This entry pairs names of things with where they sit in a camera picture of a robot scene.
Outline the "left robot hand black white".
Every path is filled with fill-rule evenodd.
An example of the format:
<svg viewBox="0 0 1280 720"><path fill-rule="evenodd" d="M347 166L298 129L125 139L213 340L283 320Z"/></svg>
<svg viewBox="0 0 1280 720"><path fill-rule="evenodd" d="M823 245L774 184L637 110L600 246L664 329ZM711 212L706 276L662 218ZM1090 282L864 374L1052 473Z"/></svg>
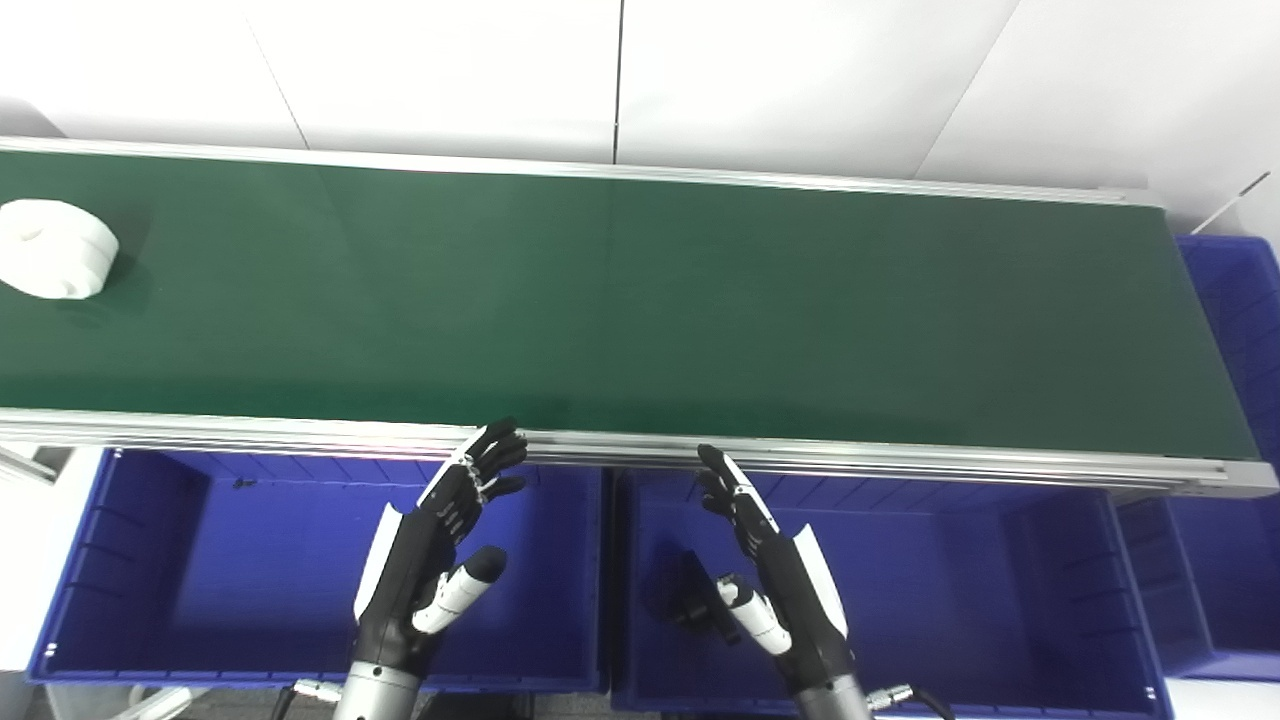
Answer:
<svg viewBox="0 0 1280 720"><path fill-rule="evenodd" d="M494 546L465 561L457 551L493 500L525 487L507 470L527 454L513 418L492 421L448 455L410 510L384 507L353 602L351 682L420 688L445 630L506 569Z"/></svg>

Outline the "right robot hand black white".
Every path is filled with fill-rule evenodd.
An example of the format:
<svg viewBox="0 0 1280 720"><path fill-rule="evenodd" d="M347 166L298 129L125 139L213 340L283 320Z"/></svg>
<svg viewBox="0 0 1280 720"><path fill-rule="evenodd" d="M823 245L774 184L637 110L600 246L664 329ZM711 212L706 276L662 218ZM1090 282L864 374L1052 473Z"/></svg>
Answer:
<svg viewBox="0 0 1280 720"><path fill-rule="evenodd" d="M735 460L713 445L699 445L698 456L703 506L730 523L760 582L721 577L723 605L773 659L791 696L851 685L849 621L812 527L786 536Z"/></svg>

